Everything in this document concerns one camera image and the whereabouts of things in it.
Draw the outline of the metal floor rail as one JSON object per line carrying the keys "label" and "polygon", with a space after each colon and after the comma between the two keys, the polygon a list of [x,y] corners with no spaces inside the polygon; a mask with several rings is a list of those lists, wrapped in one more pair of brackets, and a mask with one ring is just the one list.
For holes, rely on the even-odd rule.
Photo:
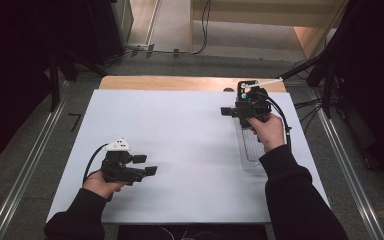
{"label": "metal floor rail", "polygon": [[347,182],[370,239],[384,240],[383,228],[363,188],[363,185],[361,184],[361,181],[352,166],[350,158],[348,157],[344,145],[340,140],[333,121],[329,119],[323,111],[319,112],[318,116],[333,148],[345,181]]}
{"label": "metal floor rail", "polygon": [[33,176],[33,173],[39,163],[42,153],[52,135],[60,115],[66,105],[66,100],[61,100],[55,107],[54,111],[49,113],[47,119],[41,128],[38,137],[29,155],[13,185],[10,193],[5,198],[0,208],[0,240],[3,239],[6,230],[23,198],[27,186]]}

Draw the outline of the person's dark clothing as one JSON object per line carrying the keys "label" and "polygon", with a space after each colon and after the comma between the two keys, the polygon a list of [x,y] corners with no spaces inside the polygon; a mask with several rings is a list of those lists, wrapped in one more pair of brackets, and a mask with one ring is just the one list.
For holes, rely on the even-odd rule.
{"label": "person's dark clothing", "polygon": [[117,240],[268,240],[263,225],[122,225]]}

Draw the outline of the black stand legs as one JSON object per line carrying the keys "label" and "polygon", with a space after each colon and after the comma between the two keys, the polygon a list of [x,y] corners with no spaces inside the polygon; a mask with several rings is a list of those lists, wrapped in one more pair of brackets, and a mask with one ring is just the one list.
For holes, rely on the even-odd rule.
{"label": "black stand legs", "polygon": [[68,48],[52,47],[49,52],[49,75],[51,82],[51,107],[50,111],[54,112],[61,103],[61,94],[59,86],[59,72],[62,72],[68,81],[75,81],[78,78],[79,71],[75,68],[74,63],[79,63],[87,69],[95,72],[101,77],[108,76],[108,73],[97,65],[88,61],[86,58],[75,53]]}
{"label": "black stand legs", "polygon": [[322,109],[327,118],[331,119],[330,106],[335,70],[333,61],[330,59],[330,54],[328,52],[322,51],[316,57],[310,60],[305,60],[298,66],[295,66],[291,70],[280,75],[279,78],[286,80],[309,68],[311,68],[311,71],[306,79],[306,83],[309,87],[317,87],[321,81],[324,81]]}

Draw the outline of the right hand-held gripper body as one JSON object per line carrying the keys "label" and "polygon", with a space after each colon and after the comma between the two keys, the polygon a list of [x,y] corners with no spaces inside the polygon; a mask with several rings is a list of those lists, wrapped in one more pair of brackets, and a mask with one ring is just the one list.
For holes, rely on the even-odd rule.
{"label": "right hand-held gripper body", "polygon": [[281,113],[280,107],[268,95],[268,92],[262,88],[258,83],[258,88],[252,91],[252,97],[249,101],[238,101],[236,98],[235,109],[237,118],[243,128],[250,128],[251,124],[247,118],[257,118],[262,122],[267,121],[267,114],[275,109]]}

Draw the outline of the person's left hand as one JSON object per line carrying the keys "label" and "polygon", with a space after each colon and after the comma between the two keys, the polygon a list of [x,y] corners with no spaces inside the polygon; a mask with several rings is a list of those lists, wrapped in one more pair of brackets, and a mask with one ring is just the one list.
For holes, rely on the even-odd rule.
{"label": "person's left hand", "polygon": [[114,192],[119,192],[126,182],[106,182],[102,172],[97,171],[87,177],[82,187],[104,199],[108,199]]}

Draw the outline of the black curtain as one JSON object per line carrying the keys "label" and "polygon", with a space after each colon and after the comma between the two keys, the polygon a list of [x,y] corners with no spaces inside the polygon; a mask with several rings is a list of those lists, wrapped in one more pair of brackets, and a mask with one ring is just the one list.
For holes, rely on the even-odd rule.
{"label": "black curtain", "polygon": [[35,0],[0,0],[0,154],[51,91]]}
{"label": "black curtain", "polygon": [[337,34],[341,94],[374,137],[365,151],[384,167],[384,0],[350,0]]}

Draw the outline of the clear plastic packaging tray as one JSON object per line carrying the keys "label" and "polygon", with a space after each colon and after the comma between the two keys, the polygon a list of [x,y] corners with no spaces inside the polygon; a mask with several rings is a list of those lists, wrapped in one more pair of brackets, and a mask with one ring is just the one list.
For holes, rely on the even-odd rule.
{"label": "clear plastic packaging tray", "polygon": [[249,128],[243,128],[235,120],[242,169],[250,173],[265,173],[259,158],[264,154],[264,147],[258,137]]}

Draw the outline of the black cabinet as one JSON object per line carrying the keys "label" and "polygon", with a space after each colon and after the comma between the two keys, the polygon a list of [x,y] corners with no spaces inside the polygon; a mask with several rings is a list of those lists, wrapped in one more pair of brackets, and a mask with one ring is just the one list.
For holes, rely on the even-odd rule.
{"label": "black cabinet", "polygon": [[105,65],[125,53],[134,17],[130,0],[55,0],[61,37],[74,53]]}

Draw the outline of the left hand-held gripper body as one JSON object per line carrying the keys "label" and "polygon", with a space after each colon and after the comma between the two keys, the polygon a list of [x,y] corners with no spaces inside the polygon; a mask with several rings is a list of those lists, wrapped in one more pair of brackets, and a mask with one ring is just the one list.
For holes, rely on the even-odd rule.
{"label": "left hand-held gripper body", "polygon": [[130,145],[125,139],[118,139],[103,147],[106,152],[102,161],[101,171],[106,182],[141,182],[146,176],[145,169],[128,167],[133,163],[133,156],[129,153]]}

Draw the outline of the wooden table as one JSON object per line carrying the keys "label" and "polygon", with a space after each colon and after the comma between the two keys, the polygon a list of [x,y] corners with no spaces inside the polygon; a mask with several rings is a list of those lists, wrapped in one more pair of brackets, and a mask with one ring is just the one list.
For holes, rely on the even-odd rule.
{"label": "wooden table", "polygon": [[163,91],[216,91],[237,89],[240,81],[252,78],[186,77],[186,76],[106,76],[100,90],[163,90]]}

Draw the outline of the beige wooden shelf unit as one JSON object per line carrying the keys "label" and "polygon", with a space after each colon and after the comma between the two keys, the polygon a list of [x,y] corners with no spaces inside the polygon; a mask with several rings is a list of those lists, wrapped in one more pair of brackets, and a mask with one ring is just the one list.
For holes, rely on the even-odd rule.
{"label": "beige wooden shelf unit", "polygon": [[211,0],[216,22],[293,26],[307,59],[317,55],[322,40],[339,26],[349,0]]}

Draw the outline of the person's right hand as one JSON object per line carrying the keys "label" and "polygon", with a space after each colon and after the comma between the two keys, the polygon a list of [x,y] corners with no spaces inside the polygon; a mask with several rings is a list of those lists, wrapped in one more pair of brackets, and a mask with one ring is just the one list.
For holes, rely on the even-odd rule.
{"label": "person's right hand", "polygon": [[266,122],[257,118],[247,118],[247,121],[251,124],[251,131],[263,144],[265,153],[285,144],[283,122],[277,115],[268,114]]}

